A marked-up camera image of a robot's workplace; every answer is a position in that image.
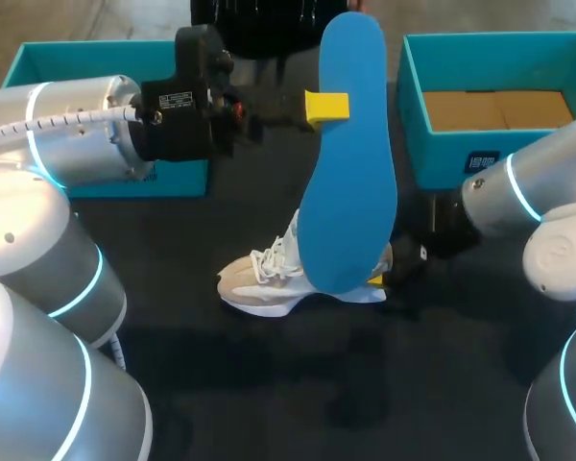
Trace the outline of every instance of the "cardboard box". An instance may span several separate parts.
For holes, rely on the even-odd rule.
[[[434,132],[554,130],[573,121],[560,91],[427,91]]]
[[[172,40],[24,43],[3,87],[118,74],[141,84],[174,73]],[[159,161],[144,181],[73,187],[67,193],[71,198],[201,197],[206,180],[206,161]]]
[[[419,187],[457,187],[576,119],[576,32],[406,36],[397,104]]]

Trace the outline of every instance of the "robotic arm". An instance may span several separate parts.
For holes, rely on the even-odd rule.
[[[526,278],[544,296],[576,301],[576,121],[434,194],[426,211],[421,239],[441,258],[531,232]],[[576,331],[532,384],[523,427],[534,460],[576,460]]]
[[[178,32],[165,81],[0,89],[0,461],[147,460],[147,398],[94,350],[120,328],[126,294],[64,189],[230,156],[265,123],[292,123],[290,98],[265,115],[231,70],[217,32],[197,27]]]

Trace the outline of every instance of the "shoelace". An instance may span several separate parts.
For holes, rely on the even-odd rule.
[[[266,283],[274,277],[287,279],[303,275],[302,267],[284,264],[285,252],[283,239],[280,237],[277,237],[273,245],[262,253],[253,250],[250,253],[250,257],[252,258],[253,272],[258,283]]]

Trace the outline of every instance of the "person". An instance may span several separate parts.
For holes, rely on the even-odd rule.
[[[226,49],[254,61],[259,83],[271,60],[276,60],[276,83],[281,84],[288,58],[320,44],[324,28],[337,15],[365,11],[365,0],[192,0],[192,25],[212,24]]]

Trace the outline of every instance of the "concrete floor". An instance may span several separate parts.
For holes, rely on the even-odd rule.
[[[576,0],[368,0],[395,75],[401,37],[441,31],[576,30]],[[188,0],[0,0],[0,84],[21,42],[172,38]]]

